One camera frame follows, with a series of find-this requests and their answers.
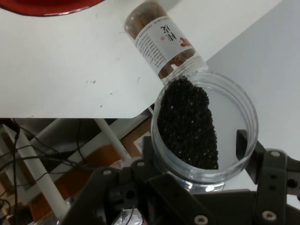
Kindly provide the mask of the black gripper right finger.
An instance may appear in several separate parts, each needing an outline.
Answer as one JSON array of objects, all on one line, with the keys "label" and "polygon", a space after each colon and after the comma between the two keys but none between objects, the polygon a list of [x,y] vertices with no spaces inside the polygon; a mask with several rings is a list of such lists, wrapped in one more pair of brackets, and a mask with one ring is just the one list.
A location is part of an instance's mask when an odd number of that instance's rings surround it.
[{"label": "black gripper right finger", "polygon": [[236,132],[238,168],[245,170],[257,190],[237,194],[239,225],[298,225],[299,209],[287,195],[300,195],[300,162],[281,150],[266,150],[246,130]]}]

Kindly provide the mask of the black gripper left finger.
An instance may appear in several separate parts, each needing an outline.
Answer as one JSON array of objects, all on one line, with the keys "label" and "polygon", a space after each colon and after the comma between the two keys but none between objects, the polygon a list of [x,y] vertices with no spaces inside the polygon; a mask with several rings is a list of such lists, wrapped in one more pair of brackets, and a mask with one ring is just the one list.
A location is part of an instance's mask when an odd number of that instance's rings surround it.
[{"label": "black gripper left finger", "polygon": [[154,166],[150,137],[143,139],[143,157],[122,170],[95,170],[64,225],[112,225],[123,210],[138,209],[149,225],[213,225],[202,203],[168,173]]}]

